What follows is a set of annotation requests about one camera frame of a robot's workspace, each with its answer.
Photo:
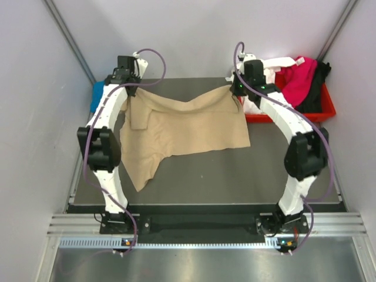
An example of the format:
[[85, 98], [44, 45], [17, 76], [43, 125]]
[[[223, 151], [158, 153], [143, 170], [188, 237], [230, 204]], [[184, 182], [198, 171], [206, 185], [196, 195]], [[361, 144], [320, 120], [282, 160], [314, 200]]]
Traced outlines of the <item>beige t shirt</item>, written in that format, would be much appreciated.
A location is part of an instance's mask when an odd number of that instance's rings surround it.
[[250, 146], [242, 105], [229, 85], [187, 102], [138, 89], [121, 111], [122, 163], [138, 192], [167, 157]]

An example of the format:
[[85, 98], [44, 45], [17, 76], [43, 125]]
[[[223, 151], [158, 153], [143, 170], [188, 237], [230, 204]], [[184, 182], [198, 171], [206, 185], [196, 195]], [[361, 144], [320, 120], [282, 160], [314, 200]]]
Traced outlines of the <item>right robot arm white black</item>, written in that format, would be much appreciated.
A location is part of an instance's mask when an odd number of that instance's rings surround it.
[[242, 55], [239, 59], [240, 64], [233, 71], [231, 92], [253, 102], [281, 130], [288, 143], [284, 157], [288, 174], [284, 193], [272, 217], [259, 224], [260, 229], [271, 237], [290, 231], [300, 220], [303, 198], [327, 166], [324, 144], [328, 142], [328, 132], [314, 130], [308, 120], [295, 113], [281, 90], [275, 84], [267, 83], [261, 60], [252, 55]]

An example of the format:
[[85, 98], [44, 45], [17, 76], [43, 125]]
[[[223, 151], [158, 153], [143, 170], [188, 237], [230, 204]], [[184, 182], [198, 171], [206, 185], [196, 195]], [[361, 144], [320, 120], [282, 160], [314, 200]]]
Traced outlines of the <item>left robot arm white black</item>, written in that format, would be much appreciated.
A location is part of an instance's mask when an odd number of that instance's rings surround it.
[[138, 54], [118, 56], [117, 67], [104, 81], [103, 93], [93, 117], [77, 131], [83, 157], [83, 174], [90, 169], [98, 180], [94, 185], [105, 199], [100, 233], [136, 234], [136, 221], [127, 210], [128, 200], [122, 190], [119, 176], [120, 144], [114, 134], [120, 108], [129, 94], [135, 93], [144, 69]]

